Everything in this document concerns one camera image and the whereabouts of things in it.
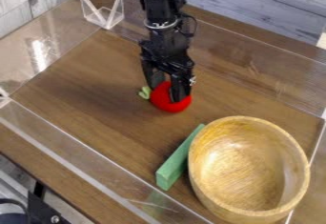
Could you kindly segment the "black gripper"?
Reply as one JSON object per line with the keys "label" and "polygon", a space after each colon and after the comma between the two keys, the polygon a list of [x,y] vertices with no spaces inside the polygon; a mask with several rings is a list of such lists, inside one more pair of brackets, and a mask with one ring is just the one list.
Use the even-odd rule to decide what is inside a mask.
{"label": "black gripper", "polygon": [[195,62],[188,56],[193,34],[182,26],[148,27],[149,38],[138,42],[141,68],[150,89],[170,75],[172,102],[180,102],[195,84],[192,69]]}

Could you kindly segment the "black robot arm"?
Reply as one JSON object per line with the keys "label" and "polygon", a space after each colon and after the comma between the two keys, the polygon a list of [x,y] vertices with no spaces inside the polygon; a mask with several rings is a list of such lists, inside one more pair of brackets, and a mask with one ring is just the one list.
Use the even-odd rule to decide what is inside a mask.
{"label": "black robot arm", "polygon": [[149,88],[153,90],[170,78],[169,99],[180,102],[189,94],[195,82],[195,62],[188,56],[191,38],[188,19],[195,18],[181,11],[185,0],[138,0],[145,12],[144,26],[149,38],[138,42],[141,66]]}

